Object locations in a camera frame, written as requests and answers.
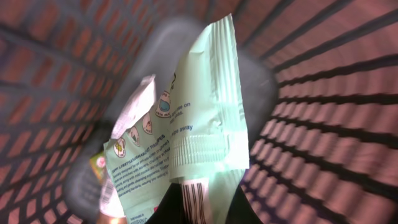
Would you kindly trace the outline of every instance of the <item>snack bag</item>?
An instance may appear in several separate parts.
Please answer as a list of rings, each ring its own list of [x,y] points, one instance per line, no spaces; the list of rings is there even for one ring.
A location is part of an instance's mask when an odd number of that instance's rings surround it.
[[[146,222],[171,182],[182,187],[188,222],[225,223],[249,167],[230,15],[205,28],[159,101],[104,148],[128,223]]]

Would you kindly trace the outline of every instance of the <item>mesh wall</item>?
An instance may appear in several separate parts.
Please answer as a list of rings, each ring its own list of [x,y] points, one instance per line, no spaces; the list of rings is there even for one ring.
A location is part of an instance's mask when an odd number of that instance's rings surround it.
[[[398,223],[395,0],[0,2],[0,220],[80,223],[62,181],[147,37],[232,13],[279,102],[244,189],[264,223]]]

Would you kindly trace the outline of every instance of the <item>black plastic basket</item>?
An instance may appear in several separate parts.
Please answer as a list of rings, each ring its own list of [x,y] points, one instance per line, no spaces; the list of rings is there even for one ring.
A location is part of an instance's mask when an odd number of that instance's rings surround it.
[[[0,220],[92,222],[85,158],[141,77],[156,73],[160,93],[229,13],[253,146],[242,188],[260,220],[398,223],[392,0],[1,1]]]

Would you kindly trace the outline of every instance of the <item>white label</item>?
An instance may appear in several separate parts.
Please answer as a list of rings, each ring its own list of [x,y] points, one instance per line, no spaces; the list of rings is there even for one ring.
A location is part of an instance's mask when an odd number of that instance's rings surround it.
[[[101,189],[101,197],[99,198],[99,210],[101,213],[115,218],[125,217],[122,204],[116,189],[109,178],[108,173],[105,173],[105,182]]]
[[[212,224],[213,217],[208,195],[208,178],[184,180],[180,185],[187,222]]]

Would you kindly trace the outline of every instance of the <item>icon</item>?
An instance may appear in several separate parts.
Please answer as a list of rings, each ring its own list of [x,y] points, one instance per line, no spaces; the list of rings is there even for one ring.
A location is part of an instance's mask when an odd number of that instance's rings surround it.
[[[142,128],[147,134],[152,134],[152,122],[150,121],[149,112],[142,119]]]
[[[103,156],[99,156],[96,163],[99,168],[104,168],[105,167],[105,158]]]
[[[160,96],[155,114],[160,118],[170,117],[170,94],[166,91],[164,91],[162,96]]]
[[[120,158],[126,155],[126,141],[123,138],[119,138],[113,146],[114,153]]]
[[[138,135],[137,128],[136,128],[135,126],[133,126],[133,127],[130,129],[130,137],[131,137],[133,143],[134,143],[136,146],[139,146],[139,135]]]

